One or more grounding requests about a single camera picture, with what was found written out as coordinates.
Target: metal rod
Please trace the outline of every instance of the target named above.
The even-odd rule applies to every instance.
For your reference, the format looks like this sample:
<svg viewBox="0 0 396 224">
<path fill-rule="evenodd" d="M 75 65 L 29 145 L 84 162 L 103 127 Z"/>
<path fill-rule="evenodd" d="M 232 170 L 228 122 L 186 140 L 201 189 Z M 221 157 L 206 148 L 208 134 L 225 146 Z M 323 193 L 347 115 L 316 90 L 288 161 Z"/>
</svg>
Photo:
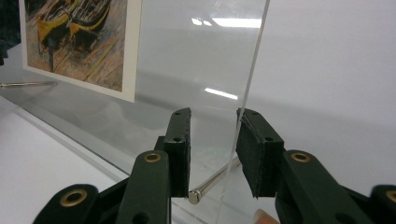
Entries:
<svg viewBox="0 0 396 224">
<path fill-rule="evenodd" d="M 238 157 L 233 158 L 233 162 L 231 164 L 232 169 L 241 164 L 241 161 Z M 196 189 L 192 189 L 189 192 L 189 202 L 192 204 L 198 204 L 201 201 L 201 198 L 204 197 L 213 187 L 215 187 L 222 178 L 224 178 L 227 172 L 227 165 L 224 165 L 220 170 L 218 170 L 215 174 L 210 176 L 202 185 L 197 187 Z"/>
<path fill-rule="evenodd" d="M 0 88 L 33 87 L 33 86 L 56 86 L 56 81 L 43 82 L 20 82 L 20 83 L 0 83 Z"/>
</svg>

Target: white surface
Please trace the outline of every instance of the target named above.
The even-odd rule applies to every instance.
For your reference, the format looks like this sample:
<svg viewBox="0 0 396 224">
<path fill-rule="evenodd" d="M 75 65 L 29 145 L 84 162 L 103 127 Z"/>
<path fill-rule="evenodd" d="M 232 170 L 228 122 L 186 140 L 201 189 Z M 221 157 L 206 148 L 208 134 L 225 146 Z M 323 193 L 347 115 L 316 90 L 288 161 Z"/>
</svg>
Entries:
<svg viewBox="0 0 396 224">
<path fill-rule="evenodd" d="M 21 113 L 0 98 L 0 223 L 32 223 L 50 198 L 70 185 L 103 190 L 116 183 Z"/>
</svg>

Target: postcard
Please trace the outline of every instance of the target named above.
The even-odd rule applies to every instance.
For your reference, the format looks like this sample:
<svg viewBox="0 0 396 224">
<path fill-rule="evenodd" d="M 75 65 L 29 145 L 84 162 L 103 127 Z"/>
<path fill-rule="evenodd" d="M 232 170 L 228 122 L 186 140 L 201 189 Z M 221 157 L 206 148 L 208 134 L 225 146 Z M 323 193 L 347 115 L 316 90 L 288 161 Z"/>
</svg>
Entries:
<svg viewBox="0 0 396 224">
<path fill-rule="evenodd" d="M 134 101 L 141 0 L 20 0 L 23 67 Z"/>
</svg>

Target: clear acrylic sheet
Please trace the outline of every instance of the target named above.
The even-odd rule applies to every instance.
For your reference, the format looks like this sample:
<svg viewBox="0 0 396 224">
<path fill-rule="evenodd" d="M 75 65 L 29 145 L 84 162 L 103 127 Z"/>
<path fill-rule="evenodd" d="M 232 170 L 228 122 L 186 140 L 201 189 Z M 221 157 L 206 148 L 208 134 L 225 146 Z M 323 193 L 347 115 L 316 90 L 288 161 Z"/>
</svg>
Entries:
<svg viewBox="0 0 396 224">
<path fill-rule="evenodd" d="M 139 153 L 154 149 L 172 112 L 190 107 L 193 189 L 232 156 L 236 110 L 247 97 L 265 4 L 144 1 L 133 104 L 61 81 L 55 87 L 1 94 L 125 173 L 131 172 Z M 17 59 L 0 67 L 2 82 L 51 80 L 21 69 L 20 51 L 20 47 L 9 51 Z M 240 167 L 231 170 L 235 172 L 241 173 Z M 229 188 L 248 190 L 243 175 L 226 179 Z M 224 190 L 222 181 L 197 205 L 186 199 L 173 203 L 198 223 L 225 223 L 233 217 L 237 223 L 249 223 L 257 207 L 249 200 L 251 195 L 246 201 L 222 197 Z"/>
</svg>

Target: brass screw insert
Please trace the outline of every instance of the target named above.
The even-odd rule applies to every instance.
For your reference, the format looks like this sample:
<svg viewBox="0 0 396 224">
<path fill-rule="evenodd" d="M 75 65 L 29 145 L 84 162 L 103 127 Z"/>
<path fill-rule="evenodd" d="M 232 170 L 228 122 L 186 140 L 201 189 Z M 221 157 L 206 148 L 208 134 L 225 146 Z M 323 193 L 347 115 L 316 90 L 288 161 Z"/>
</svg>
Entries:
<svg viewBox="0 0 396 224">
<path fill-rule="evenodd" d="M 387 197 L 393 201 L 394 203 L 396 203 L 396 190 L 388 190 L 387 191 Z"/>
<path fill-rule="evenodd" d="M 291 157 L 295 161 L 299 161 L 299 162 L 309 162 L 309 161 L 311 161 L 311 158 L 309 158 L 307 155 L 305 155 L 304 153 L 301 153 L 301 152 L 293 153 L 293 154 L 291 154 Z"/>
<path fill-rule="evenodd" d="M 61 199 L 60 203 L 63 207 L 72 207 L 82 203 L 87 198 L 87 191 L 85 189 L 73 189 L 67 192 Z"/>
<path fill-rule="evenodd" d="M 146 162 L 156 162 L 161 159 L 161 155 L 158 153 L 150 153 L 145 156 L 145 161 Z"/>
</svg>

